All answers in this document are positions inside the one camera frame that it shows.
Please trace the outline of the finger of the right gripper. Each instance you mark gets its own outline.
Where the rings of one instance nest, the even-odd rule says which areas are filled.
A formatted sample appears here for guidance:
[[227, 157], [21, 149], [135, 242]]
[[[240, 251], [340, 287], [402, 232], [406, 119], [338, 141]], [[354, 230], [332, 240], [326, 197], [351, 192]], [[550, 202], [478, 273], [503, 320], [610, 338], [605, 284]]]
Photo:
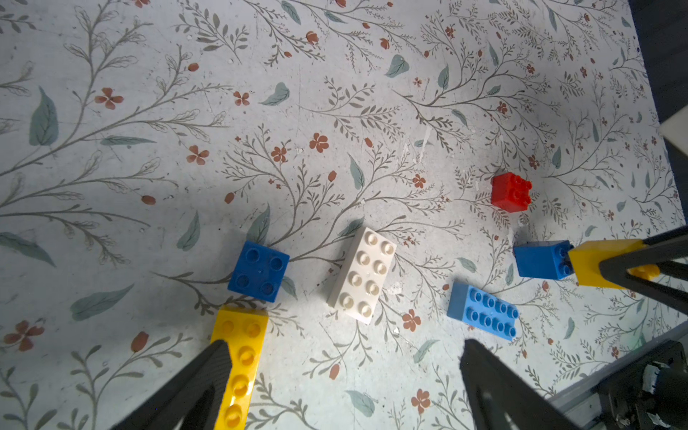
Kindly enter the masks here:
[[647, 281], [621, 271], [612, 277], [617, 285], [639, 293], [645, 297], [654, 299], [659, 303], [669, 306], [678, 312], [687, 315], [687, 293], [682, 290], [668, 287], [663, 284]]
[[639, 250], [603, 260], [599, 264], [602, 277], [613, 282], [612, 277], [621, 271], [631, 274], [630, 270], [642, 266], [656, 266], [660, 275], [687, 281], [687, 264], [677, 261], [687, 257], [686, 226], [645, 239], [642, 243]]

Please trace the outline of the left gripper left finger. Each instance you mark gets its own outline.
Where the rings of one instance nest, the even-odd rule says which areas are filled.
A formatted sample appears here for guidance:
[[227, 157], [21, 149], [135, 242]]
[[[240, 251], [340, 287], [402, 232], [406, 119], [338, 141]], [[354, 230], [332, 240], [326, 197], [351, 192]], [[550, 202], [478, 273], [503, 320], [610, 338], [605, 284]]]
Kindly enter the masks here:
[[229, 346], [216, 340], [116, 429], [213, 429], [232, 360]]

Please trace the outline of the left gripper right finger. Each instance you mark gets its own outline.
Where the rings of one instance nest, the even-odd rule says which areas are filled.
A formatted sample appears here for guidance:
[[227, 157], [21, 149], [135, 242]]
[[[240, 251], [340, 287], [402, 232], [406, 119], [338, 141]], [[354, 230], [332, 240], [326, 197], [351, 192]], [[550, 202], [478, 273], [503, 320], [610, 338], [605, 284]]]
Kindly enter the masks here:
[[476, 429], [575, 429], [476, 340], [466, 340], [460, 370]]

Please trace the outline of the light blue long lego brick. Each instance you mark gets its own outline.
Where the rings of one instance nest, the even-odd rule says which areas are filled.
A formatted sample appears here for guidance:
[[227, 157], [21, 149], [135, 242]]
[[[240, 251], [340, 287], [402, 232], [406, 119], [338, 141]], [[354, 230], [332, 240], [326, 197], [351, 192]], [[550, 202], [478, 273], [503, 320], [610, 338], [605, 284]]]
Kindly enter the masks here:
[[517, 306], [468, 284], [455, 282], [451, 291], [450, 318], [508, 341], [516, 338]]

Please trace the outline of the long yellow lego brick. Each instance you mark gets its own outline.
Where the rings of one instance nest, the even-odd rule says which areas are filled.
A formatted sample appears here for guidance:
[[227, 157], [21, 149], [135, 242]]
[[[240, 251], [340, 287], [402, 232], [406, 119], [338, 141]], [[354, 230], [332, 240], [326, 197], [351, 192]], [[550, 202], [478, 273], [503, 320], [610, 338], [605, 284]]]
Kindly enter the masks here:
[[264, 310], [224, 307], [218, 312], [211, 342], [227, 342], [232, 370], [215, 429], [245, 429], [268, 322]]

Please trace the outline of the dark blue square lego brick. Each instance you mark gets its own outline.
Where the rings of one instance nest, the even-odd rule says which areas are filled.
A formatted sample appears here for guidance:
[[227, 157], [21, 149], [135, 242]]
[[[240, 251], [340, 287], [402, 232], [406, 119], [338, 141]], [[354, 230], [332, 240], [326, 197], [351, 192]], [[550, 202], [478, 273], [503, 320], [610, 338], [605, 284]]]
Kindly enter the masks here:
[[290, 257], [247, 241], [233, 271], [228, 290], [274, 303]]

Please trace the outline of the red lego brick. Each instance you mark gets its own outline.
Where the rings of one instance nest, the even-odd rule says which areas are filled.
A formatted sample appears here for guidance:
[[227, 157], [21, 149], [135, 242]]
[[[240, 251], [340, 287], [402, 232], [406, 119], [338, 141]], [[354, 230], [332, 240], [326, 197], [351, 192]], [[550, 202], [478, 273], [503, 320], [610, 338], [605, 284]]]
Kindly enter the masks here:
[[491, 204], [509, 213], [527, 211], [532, 203], [530, 181], [507, 172], [492, 180]]

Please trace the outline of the white lego brick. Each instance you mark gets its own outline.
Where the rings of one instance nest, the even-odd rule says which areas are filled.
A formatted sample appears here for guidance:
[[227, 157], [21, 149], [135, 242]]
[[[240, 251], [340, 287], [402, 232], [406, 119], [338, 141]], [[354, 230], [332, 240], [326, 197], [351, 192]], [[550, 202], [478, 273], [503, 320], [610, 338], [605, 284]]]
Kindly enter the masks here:
[[392, 270], [396, 245], [369, 228], [358, 230], [335, 281], [328, 304], [369, 324]]

